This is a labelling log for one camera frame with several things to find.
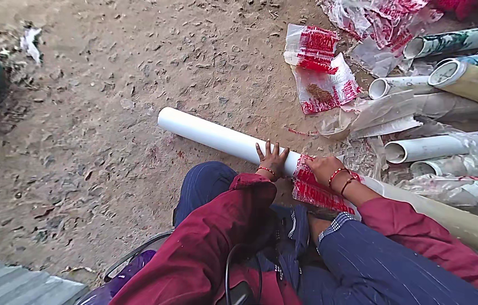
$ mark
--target red bracelet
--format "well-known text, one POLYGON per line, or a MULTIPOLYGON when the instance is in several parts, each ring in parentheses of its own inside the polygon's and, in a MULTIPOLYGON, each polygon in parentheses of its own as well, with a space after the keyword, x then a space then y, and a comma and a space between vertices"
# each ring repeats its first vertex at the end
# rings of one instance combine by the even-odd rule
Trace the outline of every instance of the red bracelet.
POLYGON ((351 177, 349 178, 348 180, 346 180, 346 183, 344 184, 344 187, 343 189, 341 190, 341 197, 344 197, 344 189, 348 186, 348 184, 350 184, 353 180, 355 180, 356 178, 354 177, 351 177))
POLYGON ((272 174, 273 174, 273 176, 275 176, 275 177, 276 177, 276 175, 275 175, 275 172, 274 172, 274 171, 272 171, 272 170, 270 170, 270 169, 268 169, 267 167, 260 166, 260 167, 258 167, 258 169, 257 169, 257 170, 260 170, 260 169, 262 169, 262 170, 266 170, 266 171, 268 171, 268 172, 272 173, 272 174))
POLYGON ((339 168, 335 171, 335 173, 333 173, 333 175, 331 175, 331 178, 328 180, 328 183, 327 183, 327 186, 331 187, 331 181, 333 180, 333 178, 335 178, 335 176, 340 173, 341 171, 343 170, 346 170, 348 171, 349 174, 352 175, 352 173, 350 172, 350 170, 346 169, 346 168, 339 168))

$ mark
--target dirt ground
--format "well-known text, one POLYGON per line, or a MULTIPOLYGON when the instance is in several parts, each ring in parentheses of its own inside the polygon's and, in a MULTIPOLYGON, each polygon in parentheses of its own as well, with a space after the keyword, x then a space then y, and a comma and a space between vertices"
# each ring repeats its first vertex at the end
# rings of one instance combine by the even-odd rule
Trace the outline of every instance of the dirt ground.
MULTIPOLYGON (((31 64, 31 88, 12 87, 0 118, 7 263, 94 284, 121 254, 171 228, 192 166, 255 169, 158 128, 163 107, 298 152, 339 147, 284 127, 313 129, 282 53, 288 23, 333 28, 315 0, 0 0, 0 27, 20 30, 24 20, 43 28, 44 64, 31 64), (96 274, 60 273, 68 266, 96 274)), ((369 79, 357 74, 364 88, 369 79)), ((290 182, 278 186, 276 203, 293 204, 290 182)))

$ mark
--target pvc pipe end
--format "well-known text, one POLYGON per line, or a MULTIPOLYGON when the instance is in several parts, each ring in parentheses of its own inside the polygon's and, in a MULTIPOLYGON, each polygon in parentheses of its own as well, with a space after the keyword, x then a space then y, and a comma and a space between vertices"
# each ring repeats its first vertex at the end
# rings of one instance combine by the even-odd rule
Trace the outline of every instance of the pvc pipe end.
POLYGON ((456 82, 465 73, 465 68, 466 64, 449 59, 431 73, 427 83, 436 88, 446 87, 456 82))
POLYGON ((390 91, 390 84, 385 79, 375 79, 369 86, 369 97, 372 99, 379 99, 386 96, 390 91))
POLYGON ((410 166, 410 171, 412 172, 412 176, 414 177, 419 177, 423 175, 436 175, 440 176, 441 175, 441 170, 436 164, 432 164, 431 162, 428 161, 418 161, 412 163, 410 166))
POLYGON ((406 160, 407 153, 404 147, 395 142, 387 143, 384 147, 386 151, 386 160, 390 163, 403 163, 406 160))
POLYGON ((423 38, 414 38, 405 46, 403 55, 405 59, 412 59, 418 57, 424 46, 423 38))

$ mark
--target red fabric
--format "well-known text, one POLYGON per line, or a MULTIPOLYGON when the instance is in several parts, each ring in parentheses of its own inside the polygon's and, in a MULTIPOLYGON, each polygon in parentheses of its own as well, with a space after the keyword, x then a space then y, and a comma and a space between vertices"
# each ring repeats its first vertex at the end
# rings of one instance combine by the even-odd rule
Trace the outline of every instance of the red fabric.
POLYGON ((478 5, 478 0, 435 0, 435 7, 445 12, 455 12, 459 20, 466 19, 478 5))
MULTIPOLYGON (((254 239, 256 223, 275 196, 276 187, 268 179, 256 174, 236 176, 229 191, 181 222, 110 305, 214 304, 224 295, 229 251, 254 239)), ((262 304, 301 304, 291 285, 277 280, 274 271, 262 276, 262 304)), ((231 286, 241 281, 257 297, 258 271, 234 265, 231 286)))
POLYGON ((358 208, 362 221, 403 246, 434 261, 478 288, 478 254, 450 235, 435 220, 406 203, 386 198, 367 201, 358 208))

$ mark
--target beige pipe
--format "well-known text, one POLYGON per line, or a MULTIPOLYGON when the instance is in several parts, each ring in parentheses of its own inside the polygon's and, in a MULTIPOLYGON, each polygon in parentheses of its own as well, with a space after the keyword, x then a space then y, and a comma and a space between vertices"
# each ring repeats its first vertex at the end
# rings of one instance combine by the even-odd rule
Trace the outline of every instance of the beige pipe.
POLYGON ((459 238, 464 244, 478 250, 478 216, 429 198, 413 194, 391 184, 363 177, 365 185, 385 198, 410 203, 421 214, 427 215, 459 238))
POLYGON ((439 66, 428 84, 478 102, 478 67, 452 59, 439 66))

